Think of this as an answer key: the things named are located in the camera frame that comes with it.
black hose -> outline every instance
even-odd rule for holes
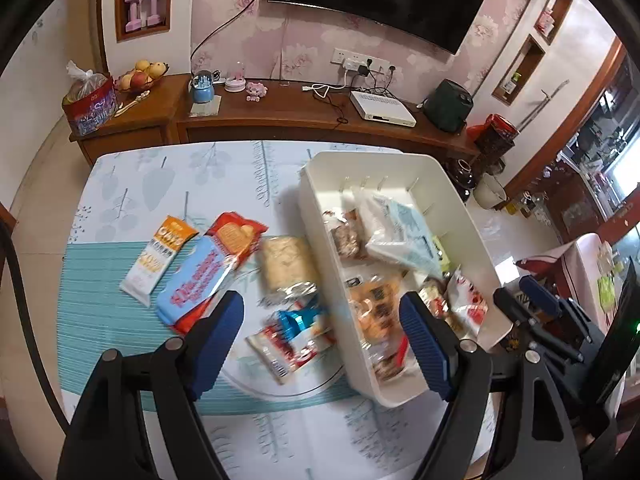
[[[38,382],[42,389],[51,412],[56,417],[60,428],[65,434],[69,431],[69,423],[66,420],[66,416],[53,393],[53,388],[49,383],[49,378],[42,364],[40,352],[38,352],[38,345],[36,338],[33,335],[33,327],[31,326],[31,318],[29,317],[29,307],[27,306],[27,297],[24,293],[24,285],[22,284],[22,275],[20,273],[20,265],[18,263],[18,256],[15,253],[14,242],[11,240],[11,233],[9,228],[0,220],[0,248],[4,251],[6,262],[11,274],[11,281],[14,284],[15,304],[18,307],[18,315],[20,316],[20,325],[22,326],[22,333],[24,334],[24,341],[27,343],[27,349],[29,350],[29,356],[31,357],[31,364],[36,371]]]

blue gripper pad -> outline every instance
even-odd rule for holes
[[[193,375],[187,385],[194,400],[213,388],[244,319],[244,301],[237,292],[225,293],[208,318],[197,322],[185,338]]]
[[[529,297],[534,306],[550,316],[560,316],[561,312],[558,305],[558,298],[540,285],[533,276],[521,277],[518,285],[520,286],[520,290]]]
[[[400,300],[400,323],[418,359],[420,370],[429,389],[447,400],[453,390],[450,382],[449,360],[418,314],[418,308],[426,309],[424,304],[414,304],[411,297],[405,294]]]

black pot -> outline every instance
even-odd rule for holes
[[[451,183],[456,188],[462,202],[466,202],[471,196],[471,192],[478,185],[476,178],[471,173],[471,167],[462,158],[450,158],[444,165]]]

wall socket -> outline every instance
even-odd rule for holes
[[[358,54],[357,52],[351,52],[343,48],[334,48],[334,55],[331,58],[331,62],[342,65],[345,59],[353,59],[354,61],[363,63],[365,66],[367,65],[367,59],[370,59],[372,63],[369,69],[372,72],[381,72],[383,74],[389,71],[389,66],[391,65],[386,59],[367,56],[366,54]]]

orange and white snack wrapper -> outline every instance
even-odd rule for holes
[[[196,234],[198,231],[193,227],[168,216],[120,282],[120,289],[140,303],[151,306],[151,292],[176,253]]]

